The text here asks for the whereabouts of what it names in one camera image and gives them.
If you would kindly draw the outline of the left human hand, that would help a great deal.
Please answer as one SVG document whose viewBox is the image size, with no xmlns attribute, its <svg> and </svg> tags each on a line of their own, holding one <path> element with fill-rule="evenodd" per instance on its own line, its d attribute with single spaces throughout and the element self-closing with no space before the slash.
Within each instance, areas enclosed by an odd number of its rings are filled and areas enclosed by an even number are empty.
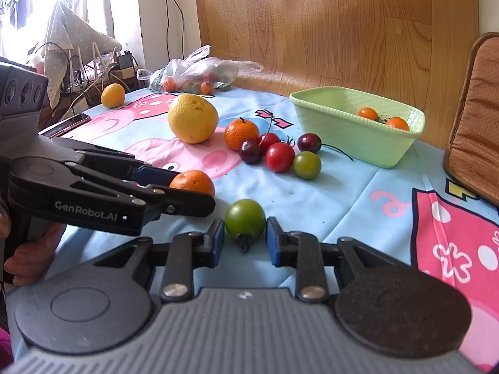
<svg viewBox="0 0 499 374">
<path fill-rule="evenodd" d="M 13 257 L 4 263 L 5 271 L 13 275 L 13 283 L 5 286 L 32 285 L 50 267 L 66 225 L 50 223 L 44 234 L 33 242 L 20 245 Z"/>
</svg>

